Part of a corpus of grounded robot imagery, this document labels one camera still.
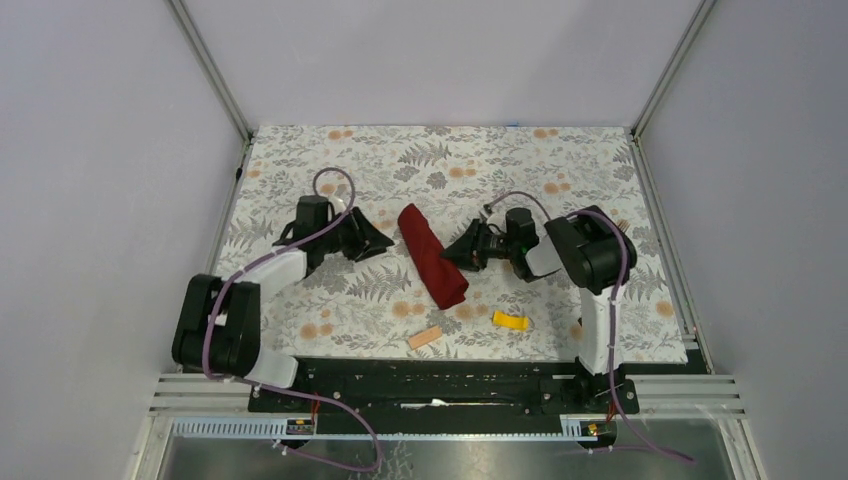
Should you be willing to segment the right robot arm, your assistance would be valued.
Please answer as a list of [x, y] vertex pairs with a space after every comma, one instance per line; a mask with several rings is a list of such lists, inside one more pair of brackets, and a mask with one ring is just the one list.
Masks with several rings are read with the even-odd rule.
[[504, 227], [475, 219], [441, 254], [465, 271], [480, 271], [492, 259], [506, 260], [516, 276], [533, 282], [559, 271], [580, 294], [583, 331], [575, 360], [576, 373], [543, 405], [562, 409], [617, 411], [625, 400], [625, 373], [617, 350], [617, 301], [638, 254], [624, 231], [598, 206], [556, 217], [538, 235], [527, 208], [512, 208]]

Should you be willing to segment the dark red cloth napkin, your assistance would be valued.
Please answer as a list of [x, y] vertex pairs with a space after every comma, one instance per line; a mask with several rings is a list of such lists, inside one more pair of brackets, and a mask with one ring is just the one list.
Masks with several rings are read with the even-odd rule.
[[444, 247], [416, 205], [408, 204], [400, 212], [398, 227], [419, 277], [436, 306], [447, 310], [463, 303], [469, 283], [451, 261], [441, 256]]

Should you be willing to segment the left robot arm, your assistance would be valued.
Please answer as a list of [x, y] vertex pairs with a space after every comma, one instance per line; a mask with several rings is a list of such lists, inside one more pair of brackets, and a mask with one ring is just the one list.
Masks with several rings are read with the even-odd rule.
[[300, 197], [295, 219], [273, 248], [239, 270], [234, 280], [197, 274], [187, 285], [171, 345], [179, 365], [272, 387], [288, 411], [309, 401], [310, 385], [297, 360], [261, 343], [261, 307], [284, 288], [313, 274], [328, 255], [359, 262], [384, 254], [393, 241], [357, 207], [321, 195]]

